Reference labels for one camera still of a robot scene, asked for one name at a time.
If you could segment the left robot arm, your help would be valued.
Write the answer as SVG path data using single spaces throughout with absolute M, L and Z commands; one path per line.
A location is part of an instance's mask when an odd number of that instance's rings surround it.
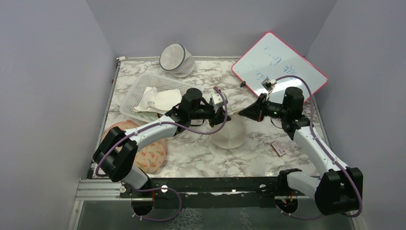
M 209 134 L 220 131 L 230 120 L 228 100 L 217 87 L 214 87 L 214 91 L 211 99 L 206 101 L 201 90 L 190 88 L 182 96 L 180 103 L 158 120 L 132 129 L 112 127 L 93 155 L 93 161 L 97 164 L 95 174 L 98 177 L 108 177 L 112 182 L 129 184 L 133 192 L 140 197 L 148 195 L 150 178 L 140 166 L 134 166 L 137 153 L 184 130 L 202 134 L 203 132 L 193 129 L 193 120 L 208 121 L 211 127 L 218 127 Z

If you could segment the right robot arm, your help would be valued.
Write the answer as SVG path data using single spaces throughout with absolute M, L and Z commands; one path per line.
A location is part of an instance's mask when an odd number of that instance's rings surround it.
M 278 176 L 277 191 L 288 195 L 296 190 L 312 198 L 324 216 L 355 211 L 361 214 L 363 174 L 341 161 L 317 134 L 313 120 L 303 114 L 303 91 L 297 87 L 285 89 L 283 102 L 274 103 L 262 93 L 255 103 L 241 110 L 240 116 L 263 121 L 264 117 L 278 118 L 284 132 L 298 144 L 316 167 L 320 178 L 309 176 L 299 169 L 285 170 Z

